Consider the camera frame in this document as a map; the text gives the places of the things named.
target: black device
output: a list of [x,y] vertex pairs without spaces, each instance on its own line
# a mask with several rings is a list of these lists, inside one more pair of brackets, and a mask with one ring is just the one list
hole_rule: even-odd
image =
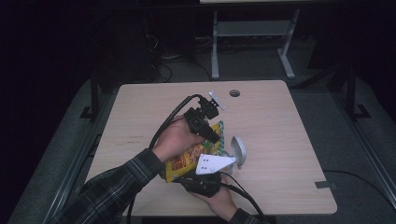
[[189,124],[190,131],[201,135],[204,139],[209,140],[215,144],[220,140],[220,137],[210,128],[207,119],[213,119],[218,114],[219,106],[214,100],[207,101],[205,97],[198,102],[201,108],[190,108],[184,113],[184,118]]
[[220,173],[197,175],[194,171],[190,171],[173,182],[180,183],[188,192],[198,193],[210,198],[219,192],[221,176]]

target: person's left hand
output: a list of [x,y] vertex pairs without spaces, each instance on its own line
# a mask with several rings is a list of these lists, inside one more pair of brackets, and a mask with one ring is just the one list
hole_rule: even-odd
[[164,162],[182,154],[194,144],[203,143],[205,139],[192,133],[183,116],[175,116],[172,123],[158,138],[152,152]]
[[[221,183],[228,184],[228,181],[225,177],[223,177],[221,179]],[[231,196],[230,190],[223,186],[220,187],[219,192],[217,192],[214,196],[210,198],[197,193],[190,192],[190,194],[207,203],[210,210],[212,210],[212,212],[216,214],[216,216],[221,217],[227,222],[229,222],[231,218],[233,218],[236,210],[238,210],[235,203],[233,202],[233,197]]]

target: table top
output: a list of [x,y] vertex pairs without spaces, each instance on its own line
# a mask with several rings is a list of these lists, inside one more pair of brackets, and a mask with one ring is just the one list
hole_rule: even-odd
[[[240,91],[232,97],[231,90]],[[230,81],[124,85],[120,88],[97,148],[88,178],[119,166],[145,147],[163,121],[188,95],[214,91],[227,106],[210,120],[224,122],[225,149],[240,136],[247,159],[233,177],[266,215],[332,214],[337,205],[290,92],[283,81]],[[198,107],[192,100],[189,107]],[[245,198],[233,193],[237,206],[257,214]],[[136,196],[134,216],[213,216],[202,201],[179,184],[155,177]]]

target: snack bag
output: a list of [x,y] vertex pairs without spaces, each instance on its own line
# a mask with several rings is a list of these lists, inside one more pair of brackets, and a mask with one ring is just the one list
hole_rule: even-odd
[[220,155],[224,151],[223,121],[221,120],[217,124],[213,125],[212,129],[220,137],[220,140],[216,144],[206,140],[202,144],[191,146],[183,154],[166,161],[165,170],[161,173],[161,178],[169,183],[189,171],[195,170],[201,153],[216,156]]

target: white object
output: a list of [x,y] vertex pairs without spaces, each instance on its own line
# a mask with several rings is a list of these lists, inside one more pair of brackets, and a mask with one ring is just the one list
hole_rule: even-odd
[[242,142],[242,139],[239,136],[234,136],[231,140],[231,148],[235,153],[234,157],[236,158],[236,165],[238,169],[242,169],[242,165],[245,163],[247,158],[247,150],[245,149],[245,145]]
[[221,108],[221,110],[224,111],[226,109],[225,105],[220,103],[219,97],[213,91],[210,91],[209,95],[212,97],[213,100],[215,100],[216,104],[218,104],[218,106]]
[[214,174],[215,172],[230,164],[233,164],[234,162],[236,162],[236,158],[234,157],[221,157],[201,154],[195,173],[198,175]]
[[232,157],[201,154],[195,173],[198,175],[214,174],[215,172],[232,165],[233,163],[236,163],[238,169],[240,170],[247,158],[247,151],[242,139],[239,136],[233,137],[231,140],[231,148],[235,153],[235,155]]

